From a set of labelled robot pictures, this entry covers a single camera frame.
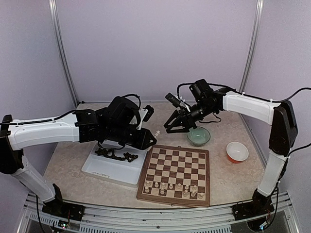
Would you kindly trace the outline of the wooden chess board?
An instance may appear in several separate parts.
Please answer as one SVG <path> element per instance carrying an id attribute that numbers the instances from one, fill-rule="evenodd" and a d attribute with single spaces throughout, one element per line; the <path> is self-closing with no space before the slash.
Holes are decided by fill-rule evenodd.
<path id="1" fill-rule="evenodd" d="M 161 195 L 161 184 L 167 188 Z M 189 185 L 189 196 L 182 196 L 185 185 Z M 192 187 L 197 185 L 196 196 L 191 197 Z M 202 199 L 198 194 L 203 192 Z M 182 148 L 165 145 L 155 145 L 148 151 L 138 182 L 137 199 L 148 202 L 158 202 L 186 207 L 210 206 L 210 175 L 209 151 L 202 149 Z"/>

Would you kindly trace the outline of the white plastic divided tray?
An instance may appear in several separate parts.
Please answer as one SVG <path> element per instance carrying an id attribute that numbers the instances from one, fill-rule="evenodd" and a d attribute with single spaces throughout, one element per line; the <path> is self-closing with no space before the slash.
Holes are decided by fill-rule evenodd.
<path id="1" fill-rule="evenodd" d="M 128 187 L 136 188 L 138 186 L 138 180 L 147 154 L 146 150 L 138 150 L 131 146 L 125 146 L 125 148 L 115 151 L 119 156 L 126 152 L 138 155 L 138 159 L 129 163 L 127 161 L 118 161 L 98 156 L 95 154 L 97 149 L 99 147 L 95 145 L 82 166 L 81 171 L 85 175 Z M 95 176 L 92 172 L 103 173 L 110 177 L 103 178 Z"/>

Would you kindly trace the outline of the white knight piece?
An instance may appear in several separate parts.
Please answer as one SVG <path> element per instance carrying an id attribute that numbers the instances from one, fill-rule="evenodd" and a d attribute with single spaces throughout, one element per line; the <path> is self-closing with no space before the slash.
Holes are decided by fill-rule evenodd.
<path id="1" fill-rule="evenodd" d="M 190 196 L 191 196 L 191 197 L 195 197 L 195 196 L 196 196 L 196 191 L 195 191 L 195 190 L 192 191 L 191 194 L 190 194 Z"/>

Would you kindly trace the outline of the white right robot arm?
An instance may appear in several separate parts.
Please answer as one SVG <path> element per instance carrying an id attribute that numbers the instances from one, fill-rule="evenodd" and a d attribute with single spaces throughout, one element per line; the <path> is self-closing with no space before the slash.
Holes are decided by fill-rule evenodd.
<path id="1" fill-rule="evenodd" d="M 250 202 L 235 204 L 232 207 L 235 220 L 260 216 L 275 211 L 271 196 L 278 188 L 288 164 L 290 150 L 298 134 L 293 106 L 286 100 L 280 103 L 264 101 L 238 94 L 229 88 L 212 90 L 190 87 L 196 104 L 188 107 L 181 99 L 171 93 L 166 99 L 176 107 L 164 124 L 167 133 L 188 133 L 196 128 L 196 122 L 205 116 L 220 111 L 246 115 L 271 126 L 269 138 L 269 158 L 264 175 Z"/>

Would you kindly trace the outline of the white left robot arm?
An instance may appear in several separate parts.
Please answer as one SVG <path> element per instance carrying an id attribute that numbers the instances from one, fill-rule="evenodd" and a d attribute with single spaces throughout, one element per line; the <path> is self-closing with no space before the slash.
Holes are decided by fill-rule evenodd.
<path id="1" fill-rule="evenodd" d="M 118 110 L 72 110 L 55 118 L 35 121 L 14 120 L 5 115 L 0 124 L 0 171 L 18 179 L 43 201 L 42 211 L 54 216 L 81 220 L 84 206 L 63 201 L 60 188 L 30 164 L 23 149 L 58 142 L 117 142 L 138 150 L 156 144 L 150 130 L 141 126 L 147 121 L 145 109 L 133 113 Z"/>

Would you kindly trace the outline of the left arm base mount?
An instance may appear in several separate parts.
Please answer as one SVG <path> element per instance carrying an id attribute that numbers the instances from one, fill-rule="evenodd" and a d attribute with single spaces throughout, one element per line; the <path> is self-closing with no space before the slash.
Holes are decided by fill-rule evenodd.
<path id="1" fill-rule="evenodd" d="M 84 211 L 85 207 L 83 205 L 68 203 L 57 199 L 45 202 L 42 207 L 42 212 L 44 213 L 76 221 L 82 220 Z"/>

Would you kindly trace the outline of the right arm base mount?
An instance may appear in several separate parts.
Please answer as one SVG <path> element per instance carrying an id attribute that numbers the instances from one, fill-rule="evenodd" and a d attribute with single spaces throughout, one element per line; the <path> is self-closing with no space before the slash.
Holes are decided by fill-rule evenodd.
<path id="1" fill-rule="evenodd" d="M 237 204 L 232 206 L 233 216 L 236 221 L 264 215 L 269 212 L 273 212 L 274 210 L 275 209 L 271 201 L 268 201 L 264 207 L 256 207 L 253 201 L 239 201 Z"/>

